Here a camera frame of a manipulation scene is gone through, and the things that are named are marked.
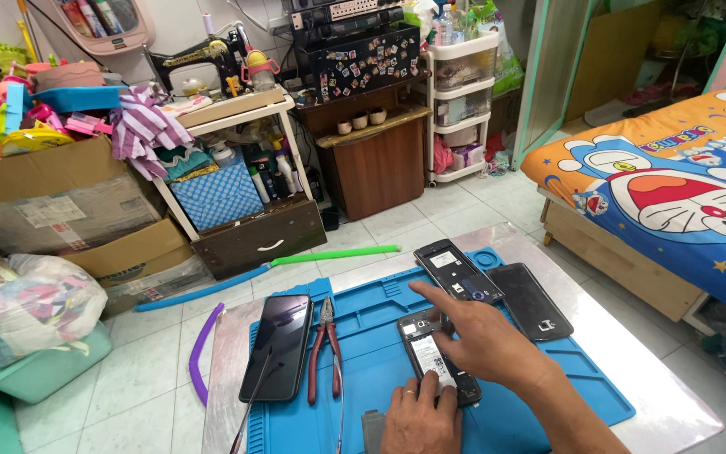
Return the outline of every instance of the pliers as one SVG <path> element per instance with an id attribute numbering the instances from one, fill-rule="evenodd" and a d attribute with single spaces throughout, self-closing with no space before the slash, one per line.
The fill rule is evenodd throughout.
<path id="1" fill-rule="evenodd" d="M 324 303 L 321 305 L 321 315 L 319 318 L 319 325 L 316 328 L 316 341 L 313 343 L 312 351 L 310 352 L 310 370 L 308 371 L 309 389 L 308 389 L 308 402 L 310 405 L 316 403 L 316 369 L 318 367 L 318 352 L 321 350 L 321 344 L 324 343 L 324 335 L 329 337 L 329 345 L 332 347 L 332 352 L 338 357 L 338 362 L 332 367 L 332 397 L 340 396 L 340 370 L 338 367 L 342 361 L 340 358 L 340 345 L 338 345 L 338 336 L 335 334 L 335 323 L 332 322 L 332 318 L 335 314 L 335 309 L 332 307 L 332 299 L 327 296 L 324 298 Z"/>

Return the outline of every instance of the small pot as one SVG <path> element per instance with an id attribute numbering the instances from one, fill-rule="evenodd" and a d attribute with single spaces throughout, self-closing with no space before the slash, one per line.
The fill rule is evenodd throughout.
<path id="1" fill-rule="evenodd" d="M 370 124 L 381 124 L 386 121 L 386 109 L 384 108 L 373 108 L 368 111 L 368 122 Z"/>
<path id="2" fill-rule="evenodd" d="M 352 118 L 352 127 L 357 131 L 358 129 L 364 129 L 368 126 L 368 112 L 362 111 L 355 114 Z"/>
<path id="3" fill-rule="evenodd" d="M 341 119 L 338 121 L 338 134 L 341 136 L 348 134 L 352 131 L 352 122 L 348 119 Z"/>

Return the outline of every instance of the star print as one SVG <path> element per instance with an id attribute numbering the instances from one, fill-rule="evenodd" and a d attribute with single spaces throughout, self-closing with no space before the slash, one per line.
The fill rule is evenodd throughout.
<path id="1" fill-rule="evenodd" d="M 719 270 L 722 274 L 726 272 L 726 260 L 724 260 L 723 262 L 716 262 L 714 260 L 713 263 L 715 263 L 715 265 L 713 266 L 714 270 Z"/>

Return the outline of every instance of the forearm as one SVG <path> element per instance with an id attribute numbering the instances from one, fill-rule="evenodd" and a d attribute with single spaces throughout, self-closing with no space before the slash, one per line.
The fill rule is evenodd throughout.
<path id="1" fill-rule="evenodd" d="M 539 419 L 557 454 L 629 454 L 558 365 L 537 383 L 516 392 Z"/>

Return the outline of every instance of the wooden bed frame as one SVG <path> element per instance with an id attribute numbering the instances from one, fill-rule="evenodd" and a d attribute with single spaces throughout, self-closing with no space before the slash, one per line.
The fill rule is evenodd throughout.
<path id="1" fill-rule="evenodd" d="M 588 221 L 554 194 L 539 187 L 547 200 L 539 219 L 548 245 L 552 238 L 675 322 L 685 320 L 704 335 L 715 332 L 697 314 L 709 295 L 666 270 L 618 237 Z"/>

